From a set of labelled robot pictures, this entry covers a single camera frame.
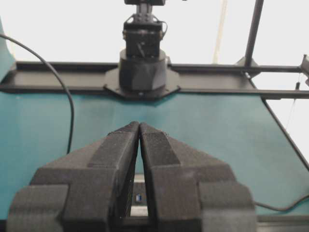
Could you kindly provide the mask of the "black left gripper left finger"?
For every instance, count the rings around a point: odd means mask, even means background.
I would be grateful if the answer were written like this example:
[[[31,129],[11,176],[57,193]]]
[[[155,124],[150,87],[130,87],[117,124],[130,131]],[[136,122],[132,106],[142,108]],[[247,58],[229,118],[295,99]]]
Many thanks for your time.
[[[139,123],[40,167],[19,190],[6,221],[9,232],[108,232],[130,215]]]

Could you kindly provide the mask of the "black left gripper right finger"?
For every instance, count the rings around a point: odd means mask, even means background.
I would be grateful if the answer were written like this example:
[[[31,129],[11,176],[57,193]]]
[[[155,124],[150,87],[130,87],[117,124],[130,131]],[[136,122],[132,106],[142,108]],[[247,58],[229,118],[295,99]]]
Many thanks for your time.
[[[146,123],[139,128],[148,215],[160,232],[254,232],[249,189],[230,165]]]

